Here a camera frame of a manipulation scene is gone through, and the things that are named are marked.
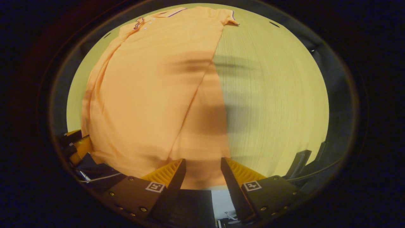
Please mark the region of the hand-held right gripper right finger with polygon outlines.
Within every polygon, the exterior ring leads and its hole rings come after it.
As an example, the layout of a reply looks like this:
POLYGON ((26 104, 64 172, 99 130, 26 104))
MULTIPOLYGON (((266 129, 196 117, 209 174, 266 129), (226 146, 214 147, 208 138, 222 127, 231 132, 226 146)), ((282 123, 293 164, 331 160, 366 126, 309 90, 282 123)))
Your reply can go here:
POLYGON ((265 177, 240 163, 223 157, 221 171, 243 223, 273 220, 302 201, 305 194, 281 176, 265 177))

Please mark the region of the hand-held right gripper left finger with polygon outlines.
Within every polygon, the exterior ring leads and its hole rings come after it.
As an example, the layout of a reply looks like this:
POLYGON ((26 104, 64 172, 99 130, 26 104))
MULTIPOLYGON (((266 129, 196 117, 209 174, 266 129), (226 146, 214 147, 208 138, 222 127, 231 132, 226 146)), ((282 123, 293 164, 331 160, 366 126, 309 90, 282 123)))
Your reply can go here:
POLYGON ((107 205, 120 214, 148 222, 166 222, 186 174, 186 160, 178 159, 143 176, 126 176, 102 193, 107 205))

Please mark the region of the orange polo T-shirt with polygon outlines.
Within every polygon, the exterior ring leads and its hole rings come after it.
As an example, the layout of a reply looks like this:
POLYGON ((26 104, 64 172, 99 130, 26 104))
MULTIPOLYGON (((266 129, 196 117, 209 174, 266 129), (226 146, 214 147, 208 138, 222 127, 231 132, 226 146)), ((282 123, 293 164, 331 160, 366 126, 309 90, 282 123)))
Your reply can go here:
POLYGON ((186 162, 182 189, 225 185, 231 156, 214 55, 234 11, 176 8, 120 28, 90 72, 81 131, 97 163, 137 178, 186 162))

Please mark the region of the dark blue cloth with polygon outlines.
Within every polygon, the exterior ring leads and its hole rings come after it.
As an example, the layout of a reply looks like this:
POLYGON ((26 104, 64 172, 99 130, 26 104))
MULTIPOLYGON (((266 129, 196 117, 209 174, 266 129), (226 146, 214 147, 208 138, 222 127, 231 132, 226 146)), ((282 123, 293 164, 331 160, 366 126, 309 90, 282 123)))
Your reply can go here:
POLYGON ((105 163, 96 164, 89 154, 84 157, 80 165, 72 166, 72 170, 80 183, 100 193, 109 190, 127 177, 105 163))

